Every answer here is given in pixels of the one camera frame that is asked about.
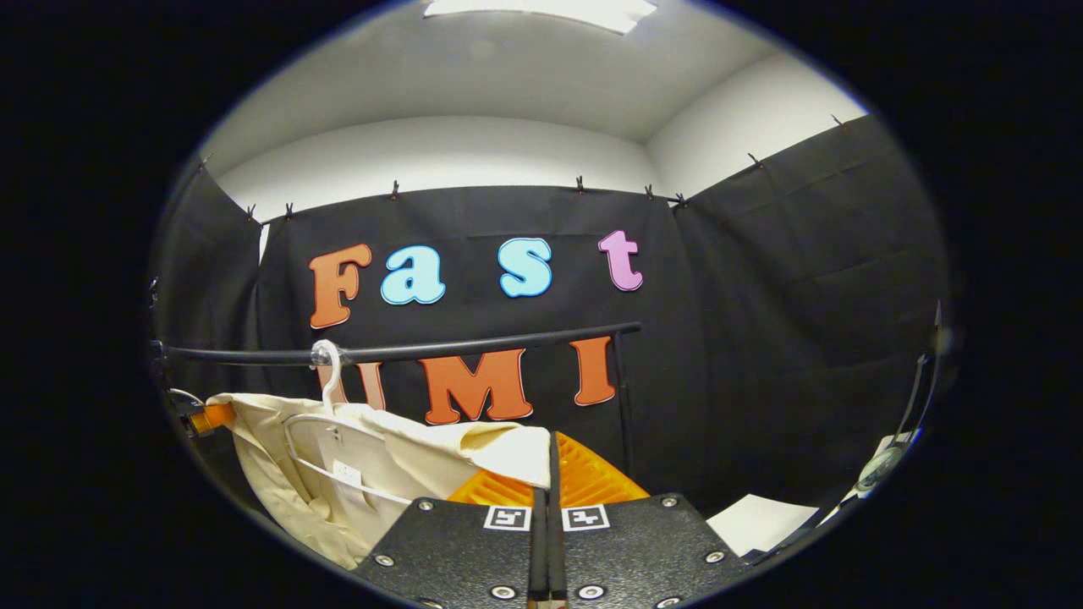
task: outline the beige garment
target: beige garment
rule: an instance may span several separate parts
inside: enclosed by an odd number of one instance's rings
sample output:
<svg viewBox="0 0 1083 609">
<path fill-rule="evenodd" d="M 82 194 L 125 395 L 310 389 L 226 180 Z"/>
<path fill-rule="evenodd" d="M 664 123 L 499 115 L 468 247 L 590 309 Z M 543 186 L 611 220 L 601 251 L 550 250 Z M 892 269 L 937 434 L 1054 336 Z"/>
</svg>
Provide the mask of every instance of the beige garment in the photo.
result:
<svg viewBox="0 0 1083 609">
<path fill-rule="evenodd" d="M 342 480 L 406 501 L 446 498 L 479 468 L 549 488 L 549 432 L 540 427 L 428 427 L 367 404 L 335 404 L 328 412 L 315 400 L 253 393 L 207 400 L 226 402 L 236 414 L 229 428 L 237 457 L 256 496 L 290 535 L 347 569 L 368 555 L 405 506 Z M 336 478 L 290 456 L 287 420 L 298 456 Z"/>
</svg>

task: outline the white wall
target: white wall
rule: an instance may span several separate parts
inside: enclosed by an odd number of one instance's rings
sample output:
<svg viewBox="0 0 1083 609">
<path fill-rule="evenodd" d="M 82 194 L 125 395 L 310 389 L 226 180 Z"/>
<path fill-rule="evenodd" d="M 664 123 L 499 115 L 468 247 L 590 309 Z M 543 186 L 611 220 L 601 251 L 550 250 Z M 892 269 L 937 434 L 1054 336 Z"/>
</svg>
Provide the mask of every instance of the white wall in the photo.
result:
<svg viewBox="0 0 1083 609">
<path fill-rule="evenodd" d="M 867 112 L 788 54 L 756 62 L 707 91 L 647 143 L 658 179 L 686 198 Z"/>
<path fill-rule="evenodd" d="M 213 173 L 213 159 L 208 169 Z M 216 180 L 265 221 L 329 203 L 399 192 L 480 185 L 667 192 L 643 146 L 533 120 L 421 117 L 338 129 L 292 142 Z"/>
</svg>

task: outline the blue letter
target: blue letter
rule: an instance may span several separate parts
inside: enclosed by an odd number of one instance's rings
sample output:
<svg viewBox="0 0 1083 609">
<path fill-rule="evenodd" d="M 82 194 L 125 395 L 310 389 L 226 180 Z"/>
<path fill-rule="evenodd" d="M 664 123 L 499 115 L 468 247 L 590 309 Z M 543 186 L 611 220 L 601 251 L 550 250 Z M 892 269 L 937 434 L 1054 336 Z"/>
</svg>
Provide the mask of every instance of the blue letter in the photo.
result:
<svg viewBox="0 0 1083 609">
<path fill-rule="evenodd" d="M 413 267 L 403 269 L 406 262 Z M 440 283 L 440 255 L 431 247 L 415 245 L 404 247 L 388 257 L 388 273 L 380 284 L 380 296 L 389 304 L 405 304 L 417 300 L 421 304 L 432 304 L 446 289 Z"/>
<path fill-rule="evenodd" d="M 545 239 L 520 237 L 506 242 L 496 252 L 496 261 L 508 271 L 500 275 L 500 288 L 512 298 L 537 296 L 549 289 L 552 271 L 546 261 L 551 256 Z"/>
</svg>

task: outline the metal bolt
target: metal bolt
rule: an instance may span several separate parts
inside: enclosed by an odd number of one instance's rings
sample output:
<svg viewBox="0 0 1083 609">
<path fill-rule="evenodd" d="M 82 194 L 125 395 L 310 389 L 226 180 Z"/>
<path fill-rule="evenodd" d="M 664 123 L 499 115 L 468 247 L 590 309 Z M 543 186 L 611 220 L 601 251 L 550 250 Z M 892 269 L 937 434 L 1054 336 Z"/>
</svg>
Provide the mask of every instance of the metal bolt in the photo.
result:
<svg viewBox="0 0 1083 609">
<path fill-rule="evenodd" d="M 579 598 L 585 598 L 587 600 L 592 600 L 603 594 L 605 594 L 605 588 L 602 586 L 589 585 L 579 588 Z"/>
<path fill-rule="evenodd" d="M 511 589 L 508 586 L 496 586 L 496 587 L 494 587 L 493 589 L 491 589 L 488 592 L 493 596 L 495 596 L 495 597 L 497 597 L 497 598 L 499 598 L 501 600 L 507 600 L 509 598 L 514 598 L 516 597 L 516 591 Z"/>
</svg>

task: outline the orange plastic object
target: orange plastic object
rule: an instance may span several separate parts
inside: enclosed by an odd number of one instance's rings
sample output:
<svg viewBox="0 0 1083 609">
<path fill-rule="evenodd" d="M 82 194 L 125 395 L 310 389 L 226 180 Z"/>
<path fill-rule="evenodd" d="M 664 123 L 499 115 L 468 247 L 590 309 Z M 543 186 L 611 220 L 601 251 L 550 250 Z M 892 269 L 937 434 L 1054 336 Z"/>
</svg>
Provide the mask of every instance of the orange plastic object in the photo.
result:
<svg viewBox="0 0 1083 609">
<path fill-rule="evenodd" d="M 224 404 L 204 406 L 204 412 L 194 414 L 190 418 L 192 419 L 192 426 L 196 428 L 196 431 L 204 433 L 214 429 L 216 427 L 221 427 L 226 423 L 230 423 L 235 416 L 236 415 L 233 412 L 233 404 L 226 402 Z"/>
<path fill-rule="evenodd" d="M 651 495 L 590 449 L 557 432 L 560 454 L 560 507 L 583 507 Z"/>
<path fill-rule="evenodd" d="M 534 490 L 526 482 L 482 469 L 467 480 L 466 484 L 459 487 L 459 490 L 452 493 L 447 501 L 473 505 L 532 507 L 534 505 Z"/>
</svg>

